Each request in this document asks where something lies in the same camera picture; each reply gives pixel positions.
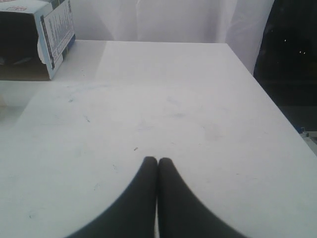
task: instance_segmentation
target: cardboard box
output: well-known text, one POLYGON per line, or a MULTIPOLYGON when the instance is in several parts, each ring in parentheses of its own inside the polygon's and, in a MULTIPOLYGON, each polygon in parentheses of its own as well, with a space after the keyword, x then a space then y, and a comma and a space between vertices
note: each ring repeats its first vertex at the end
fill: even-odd
POLYGON ((70 0, 0 0, 0 80, 52 79, 74 42, 70 0))

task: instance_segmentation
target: white table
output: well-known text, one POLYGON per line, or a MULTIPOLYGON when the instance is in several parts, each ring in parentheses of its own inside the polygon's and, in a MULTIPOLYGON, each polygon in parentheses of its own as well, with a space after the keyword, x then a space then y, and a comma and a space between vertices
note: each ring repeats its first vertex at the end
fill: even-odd
POLYGON ((147 155, 250 237, 317 237, 317 158, 225 44, 77 41, 0 94, 1 238, 69 235, 147 155))

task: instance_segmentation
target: table surface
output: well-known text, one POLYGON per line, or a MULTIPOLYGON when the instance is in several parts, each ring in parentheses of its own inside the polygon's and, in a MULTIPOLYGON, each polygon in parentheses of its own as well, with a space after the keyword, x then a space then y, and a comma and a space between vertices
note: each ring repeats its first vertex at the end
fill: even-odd
POLYGON ((247 236, 317 236, 317 157, 226 44, 77 41, 0 95, 1 238, 69 235, 145 156, 247 236))

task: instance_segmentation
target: white curtain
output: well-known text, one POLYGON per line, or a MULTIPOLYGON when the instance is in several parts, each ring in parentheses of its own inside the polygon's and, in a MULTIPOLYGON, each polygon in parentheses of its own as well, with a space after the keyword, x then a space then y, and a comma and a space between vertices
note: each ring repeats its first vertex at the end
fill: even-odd
POLYGON ((274 0, 71 0, 78 39, 227 43, 253 73, 274 0))

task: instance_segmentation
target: black rubber pad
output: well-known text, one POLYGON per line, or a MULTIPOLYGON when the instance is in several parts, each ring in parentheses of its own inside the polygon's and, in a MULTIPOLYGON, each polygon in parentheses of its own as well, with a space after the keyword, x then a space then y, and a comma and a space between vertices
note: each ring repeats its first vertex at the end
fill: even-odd
POLYGON ((158 180, 160 238, 245 238, 198 200, 170 159, 160 160, 158 180))
POLYGON ((157 177, 157 160, 146 157, 114 204, 69 238, 153 238, 157 177))

